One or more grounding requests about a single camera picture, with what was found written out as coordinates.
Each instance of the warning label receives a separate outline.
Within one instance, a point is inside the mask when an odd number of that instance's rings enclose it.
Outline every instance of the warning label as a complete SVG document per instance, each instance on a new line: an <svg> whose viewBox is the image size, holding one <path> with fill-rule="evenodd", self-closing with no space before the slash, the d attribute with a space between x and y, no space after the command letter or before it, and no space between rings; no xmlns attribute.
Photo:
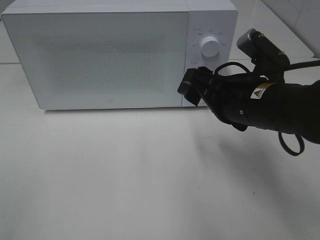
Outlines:
<svg viewBox="0 0 320 240"><path fill-rule="evenodd" d="M275 84L274 82L265 82L260 84L259 86L256 87L255 90L253 90L252 94L251 94L251 99L261 99L262 95L264 94L265 90L271 86Z"/></svg>

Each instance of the white microwave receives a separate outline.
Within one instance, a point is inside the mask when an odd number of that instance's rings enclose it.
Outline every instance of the white microwave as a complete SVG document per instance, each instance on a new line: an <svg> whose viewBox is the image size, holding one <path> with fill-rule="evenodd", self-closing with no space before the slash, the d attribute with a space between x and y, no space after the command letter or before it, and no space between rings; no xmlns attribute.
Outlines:
<svg viewBox="0 0 320 240"><path fill-rule="evenodd" d="M41 109L189 106L189 68L229 59L229 0L16 0L1 15Z"/></svg>

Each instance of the white table surface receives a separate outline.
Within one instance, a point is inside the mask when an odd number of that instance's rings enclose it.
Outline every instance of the white table surface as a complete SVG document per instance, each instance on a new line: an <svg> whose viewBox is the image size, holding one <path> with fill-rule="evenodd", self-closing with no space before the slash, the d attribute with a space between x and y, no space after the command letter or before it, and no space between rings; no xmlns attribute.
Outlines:
<svg viewBox="0 0 320 240"><path fill-rule="evenodd" d="M312 58L312 51L260 0L232 0L238 9L231 60L249 59L237 48L238 38L250 28L264 33L289 58ZM0 22L0 64L18 63L3 22Z"/></svg>
<svg viewBox="0 0 320 240"><path fill-rule="evenodd" d="M0 65L0 240L320 239L319 153L207 108L43 111Z"/></svg>

